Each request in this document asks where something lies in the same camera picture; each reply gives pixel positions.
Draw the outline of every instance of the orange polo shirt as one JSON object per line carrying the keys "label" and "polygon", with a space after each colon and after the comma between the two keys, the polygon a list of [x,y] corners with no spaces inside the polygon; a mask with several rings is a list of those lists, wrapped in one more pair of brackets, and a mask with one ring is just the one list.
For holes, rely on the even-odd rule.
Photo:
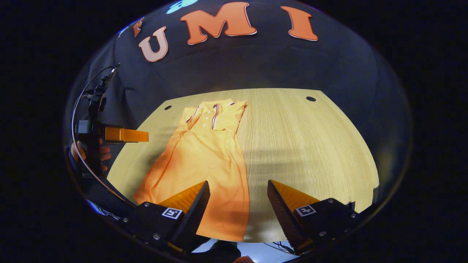
{"label": "orange polo shirt", "polygon": [[197,234],[242,241],[249,220],[249,187],[236,132],[246,104],[229,99],[185,108],[135,200],[158,204],[207,180],[211,196]]}

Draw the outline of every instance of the orange letter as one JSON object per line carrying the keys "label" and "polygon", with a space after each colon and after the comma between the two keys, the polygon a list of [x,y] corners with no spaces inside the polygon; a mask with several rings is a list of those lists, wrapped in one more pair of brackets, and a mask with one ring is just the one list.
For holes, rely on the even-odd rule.
{"label": "orange letter", "polygon": [[187,44],[194,45],[208,39],[207,35],[202,34],[200,28],[205,29],[213,37],[219,37],[225,22],[227,22],[227,29],[224,33],[227,36],[255,34],[257,30],[250,25],[247,6],[249,4],[245,2],[233,2],[221,6],[216,16],[202,10],[184,15],[180,20],[185,21],[189,28],[190,39]]}
{"label": "orange letter", "polygon": [[319,39],[312,32],[312,26],[309,21],[309,17],[312,16],[309,13],[292,7],[281,7],[281,9],[286,10],[291,18],[292,29],[289,30],[291,36],[311,41],[317,41]]}
{"label": "orange letter", "polygon": [[153,33],[153,36],[156,37],[159,43],[158,52],[154,53],[153,50],[151,50],[151,46],[149,45],[150,37],[143,39],[138,45],[143,51],[143,56],[145,56],[146,60],[148,60],[149,62],[156,62],[160,60],[168,52],[168,42],[166,41],[164,30],[166,30],[166,27],[162,27]]}
{"label": "orange letter", "polygon": [[143,18],[144,18],[144,17],[142,17],[140,20],[138,20],[138,21],[135,23],[135,25],[133,26],[133,31],[135,31],[135,37],[137,37],[138,34],[139,34],[140,31],[141,31],[140,27],[141,27],[141,23],[143,22]]}

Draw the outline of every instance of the human hand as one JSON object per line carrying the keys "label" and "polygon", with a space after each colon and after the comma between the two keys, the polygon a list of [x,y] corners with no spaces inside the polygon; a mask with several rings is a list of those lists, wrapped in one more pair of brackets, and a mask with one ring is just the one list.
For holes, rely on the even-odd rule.
{"label": "human hand", "polygon": [[237,258],[233,263],[254,263],[249,256],[241,256]]}
{"label": "human hand", "polygon": [[[83,158],[83,160],[86,160],[85,151],[81,147],[80,141],[77,141],[76,144],[78,145],[78,151],[80,152],[81,157]],[[102,139],[99,139],[99,144],[100,145],[102,144]],[[78,152],[76,151],[76,147],[74,143],[72,143],[71,151],[72,151],[73,159],[75,159],[75,161],[78,161],[79,156],[78,156]],[[99,154],[101,156],[101,161],[109,160],[110,148],[106,146],[99,146]],[[104,165],[101,165],[101,167],[103,171],[107,171],[108,169],[107,166],[104,166]]]}

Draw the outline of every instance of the black background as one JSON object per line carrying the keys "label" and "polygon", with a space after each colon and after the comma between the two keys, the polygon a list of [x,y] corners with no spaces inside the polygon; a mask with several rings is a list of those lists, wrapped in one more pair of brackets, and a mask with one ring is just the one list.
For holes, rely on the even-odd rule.
{"label": "black background", "polygon": [[[415,148],[383,210],[318,262],[458,262],[464,256],[467,158],[462,1],[308,1],[376,47],[401,77],[413,108]],[[115,32],[159,1],[7,2],[4,141],[8,186],[2,249],[12,262],[151,262],[86,205],[68,175],[61,114],[75,76]]]}

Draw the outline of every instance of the wooden table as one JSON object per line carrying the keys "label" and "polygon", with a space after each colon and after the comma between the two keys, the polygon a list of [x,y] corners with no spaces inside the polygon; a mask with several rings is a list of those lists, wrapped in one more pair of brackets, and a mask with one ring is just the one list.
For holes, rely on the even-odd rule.
{"label": "wooden table", "polygon": [[269,179],[319,200],[355,201],[357,212],[372,204],[379,178],[366,143],[324,93],[307,89],[227,90],[165,101],[138,128],[149,132],[149,142],[126,144],[109,171],[109,182],[137,204],[133,194],[165,150],[183,109],[229,98],[247,101],[237,131],[250,194],[244,242],[286,240],[267,197]]}

